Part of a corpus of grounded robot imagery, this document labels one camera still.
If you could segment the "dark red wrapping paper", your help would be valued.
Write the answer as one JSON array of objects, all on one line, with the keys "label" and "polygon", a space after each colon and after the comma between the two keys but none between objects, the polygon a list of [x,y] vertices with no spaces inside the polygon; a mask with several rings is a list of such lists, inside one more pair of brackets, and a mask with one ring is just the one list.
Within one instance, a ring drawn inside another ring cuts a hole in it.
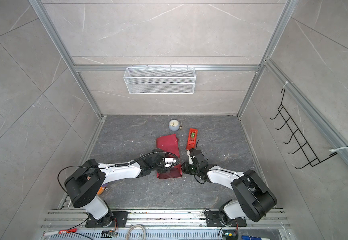
[{"label": "dark red wrapping paper", "polygon": [[[179,157],[180,153],[179,153],[178,141],[179,140],[176,134],[159,137],[156,140],[156,147],[163,151],[173,153],[177,157]],[[182,172],[181,164],[174,166],[167,173],[157,173],[157,178],[160,180],[180,178],[182,176],[183,176],[183,172]]]}]

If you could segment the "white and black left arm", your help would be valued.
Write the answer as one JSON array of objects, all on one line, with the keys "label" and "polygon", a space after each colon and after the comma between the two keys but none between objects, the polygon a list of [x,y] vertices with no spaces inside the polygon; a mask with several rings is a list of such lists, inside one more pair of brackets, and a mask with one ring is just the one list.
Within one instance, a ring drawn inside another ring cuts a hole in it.
[{"label": "white and black left arm", "polygon": [[87,228],[108,227],[115,224],[115,216],[105,200],[98,196],[103,185],[145,177],[154,171],[167,173],[179,163],[177,155],[162,150],[118,164],[99,164],[91,159],[81,166],[72,166],[76,168],[75,172],[59,185],[70,197],[74,208],[84,209],[89,214]]}]

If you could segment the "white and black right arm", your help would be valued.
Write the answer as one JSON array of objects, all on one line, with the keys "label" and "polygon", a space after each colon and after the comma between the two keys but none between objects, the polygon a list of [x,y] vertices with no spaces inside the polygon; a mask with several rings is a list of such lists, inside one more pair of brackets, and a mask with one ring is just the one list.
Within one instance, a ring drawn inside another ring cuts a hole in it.
[{"label": "white and black right arm", "polygon": [[201,184],[219,184],[234,192],[236,200],[228,201],[219,208],[218,216],[223,225],[238,218],[248,218],[257,223],[278,203],[272,191],[253,170],[234,172],[214,164],[185,162],[182,171],[195,176]]}]

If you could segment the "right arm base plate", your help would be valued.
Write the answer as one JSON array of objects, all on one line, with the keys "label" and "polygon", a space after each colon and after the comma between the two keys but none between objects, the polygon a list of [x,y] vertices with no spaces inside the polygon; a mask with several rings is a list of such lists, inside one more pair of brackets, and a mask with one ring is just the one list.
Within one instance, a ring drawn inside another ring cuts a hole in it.
[{"label": "right arm base plate", "polygon": [[245,217],[239,217],[235,219],[230,219],[222,211],[211,211],[209,209],[204,210],[204,215],[206,218],[208,227],[246,227],[247,222]]}]

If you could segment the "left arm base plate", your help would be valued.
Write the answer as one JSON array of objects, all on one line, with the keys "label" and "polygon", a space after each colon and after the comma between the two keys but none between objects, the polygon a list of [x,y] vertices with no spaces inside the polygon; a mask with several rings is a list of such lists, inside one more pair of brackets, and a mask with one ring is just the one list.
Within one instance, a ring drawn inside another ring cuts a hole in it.
[{"label": "left arm base plate", "polygon": [[96,220],[92,214],[89,214],[86,221],[86,228],[124,228],[126,226],[128,212],[110,212],[100,220]]}]

